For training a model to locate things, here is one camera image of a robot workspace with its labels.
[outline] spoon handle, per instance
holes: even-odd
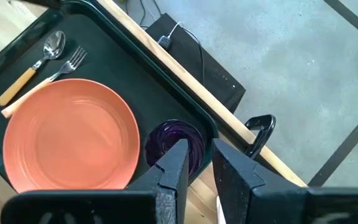
[[[0,106],[5,106],[16,95],[17,92],[30,80],[35,74],[33,68],[27,69],[1,96]]]
[[[47,86],[49,83],[51,83],[52,80],[50,78],[46,78],[44,81],[40,82],[38,85],[36,85],[34,88],[32,88],[30,91],[28,91],[26,94],[24,94],[22,97],[20,97],[18,100],[16,100],[11,105],[7,106],[5,109],[1,111],[2,115],[4,115],[5,118],[10,118],[13,113],[16,112],[18,107],[26,100],[29,96],[31,96],[33,93],[35,93],[37,90],[41,89],[44,86]]]

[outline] concrete floor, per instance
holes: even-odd
[[[267,145],[309,182],[358,124],[358,30],[324,1],[157,2],[246,88],[241,121],[277,117]],[[358,15],[358,1],[343,3]],[[139,23],[139,0],[129,14]],[[325,186],[358,186],[358,145]]]

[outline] fork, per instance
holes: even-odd
[[[12,114],[20,107],[20,105],[28,99],[30,95],[35,93],[37,90],[47,86],[51,82],[53,82],[55,79],[57,79],[60,75],[63,74],[69,74],[73,72],[78,66],[80,66],[81,62],[84,60],[86,56],[86,52],[84,48],[79,46],[73,56],[71,56],[71,59],[69,59],[66,63],[62,65],[60,70],[53,74],[52,76],[46,78],[44,81],[40,82],[38,85],[36,85],[34,88],[32,88],[30,91],[28,91],[26,94],[24,94],[22,97],[20,97],[18,100],[16,100],[14,103],[6,107],[1,111],[2,115],[4,115],[5,118],[10,118]]]

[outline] purple glass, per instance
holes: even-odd
[[[187,139],[189,144],[189,177],[191,177],[203,163],[205,143],[200,132],[184,121],[176,119],[164,121],[153,129],[145,145],[148,165],[154,166],[180,139]]]

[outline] fork tines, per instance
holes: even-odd
[[[85,52],[84,48],[82,48],[81,46],[79,46],[79,47],[75,50],[73,56],[72,56],[71,59],[70,59],[71,65],[74,66],[74,67],[79,66],[79,65],[81,64],[82,60],[85,58],[86,54],[87,54],[87,53]]]

